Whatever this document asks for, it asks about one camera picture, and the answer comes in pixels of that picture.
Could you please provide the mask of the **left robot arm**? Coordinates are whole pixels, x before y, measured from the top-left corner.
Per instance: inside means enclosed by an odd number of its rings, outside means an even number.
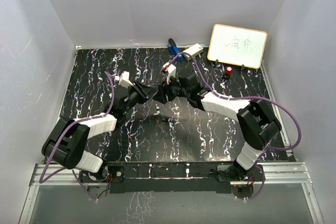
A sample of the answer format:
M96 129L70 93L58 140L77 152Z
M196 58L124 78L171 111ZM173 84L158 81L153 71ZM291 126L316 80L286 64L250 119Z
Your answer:
M87 171L98 182L108 177L107 162L85 150L87 141L97 135L113 132L127 119L127 113L137 104L144 104L158 91L133 82L129 87L117 86L112 94L112 103L105 111L83 119L60 118L42 147L42 154L64 169Z

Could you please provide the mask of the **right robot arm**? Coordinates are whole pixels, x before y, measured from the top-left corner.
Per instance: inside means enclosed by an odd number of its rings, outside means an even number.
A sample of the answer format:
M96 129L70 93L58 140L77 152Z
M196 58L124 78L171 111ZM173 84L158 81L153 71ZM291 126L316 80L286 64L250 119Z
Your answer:
M232 166L219 172L220 176L247 180L253 174L257 159L282 129L264 100L220 98L209 88L201 86L196 74L189 69L181 70L177 77L169 76L158 86L153 99L166 104L176 97L186 98L196 109L219 113L239 123L245 143Z

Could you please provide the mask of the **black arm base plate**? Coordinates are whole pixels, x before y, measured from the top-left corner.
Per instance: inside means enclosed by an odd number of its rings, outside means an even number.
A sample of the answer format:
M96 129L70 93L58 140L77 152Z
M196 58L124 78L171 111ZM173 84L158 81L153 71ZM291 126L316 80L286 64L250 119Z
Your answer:
M95 181L80 172L81 182L106 187L111 194L134 192L214 191L229 194L235 186L252 186L262 181L261 168L253 168L244 179L220 176L233 162L109 162L107 179Z

